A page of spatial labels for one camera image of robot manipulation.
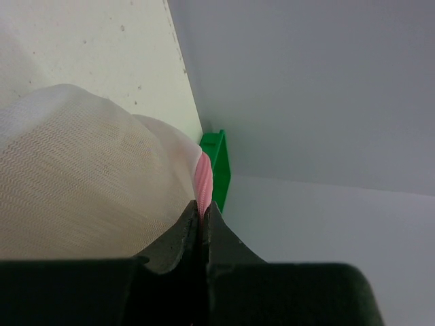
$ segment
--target pink fabric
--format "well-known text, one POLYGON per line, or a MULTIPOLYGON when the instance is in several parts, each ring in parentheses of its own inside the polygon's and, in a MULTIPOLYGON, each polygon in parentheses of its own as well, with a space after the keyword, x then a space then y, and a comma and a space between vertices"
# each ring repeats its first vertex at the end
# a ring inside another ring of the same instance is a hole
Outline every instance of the pink fabric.
POLYGON ((194 186, 198 211, 202 222, 205 211, 211 204, 211 195, 213 193, 213 171, 211 170, 210 158, 204 152, 196 166, 194 186))

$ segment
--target white wall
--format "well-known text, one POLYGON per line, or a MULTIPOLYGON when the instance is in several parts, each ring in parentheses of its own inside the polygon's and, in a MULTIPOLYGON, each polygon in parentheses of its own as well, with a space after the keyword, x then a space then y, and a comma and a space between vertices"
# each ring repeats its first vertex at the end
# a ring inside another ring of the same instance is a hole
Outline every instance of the white wall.
POLYGON ((166 1, 0 0, 0 107, 75 84, 195 141, 201 125, 166 1))
POLYGON ((435 195, 435 1, 170 4, 236 174, 435 195))
POLYGON ((369 279, 387 325, 435 312, 435 198, 235 176, 226 223, 267 261, 339 261, 369 279))

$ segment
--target white cloth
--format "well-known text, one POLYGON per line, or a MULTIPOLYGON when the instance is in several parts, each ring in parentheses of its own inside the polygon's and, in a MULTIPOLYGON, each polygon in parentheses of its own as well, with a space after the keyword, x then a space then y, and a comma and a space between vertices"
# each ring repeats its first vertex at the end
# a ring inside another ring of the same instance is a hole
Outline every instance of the white cloth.
POLYGON ((187 203, 201 148, 71 86, 0 110, 0 259, 130 257, 187 203))

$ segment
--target green plastic piece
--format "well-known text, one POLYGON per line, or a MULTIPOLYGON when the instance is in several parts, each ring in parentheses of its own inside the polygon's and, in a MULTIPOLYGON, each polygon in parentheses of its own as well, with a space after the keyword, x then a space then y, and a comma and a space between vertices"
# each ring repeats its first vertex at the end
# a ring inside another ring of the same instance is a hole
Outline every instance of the green plastic piece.
POLYGON ((211 169, 213 170, 212 198, 222 212, 231 180, 225 132, 221 130, 218 133, 208 132, 204 134, 200 146, 203 152, 210 157, 211 169))

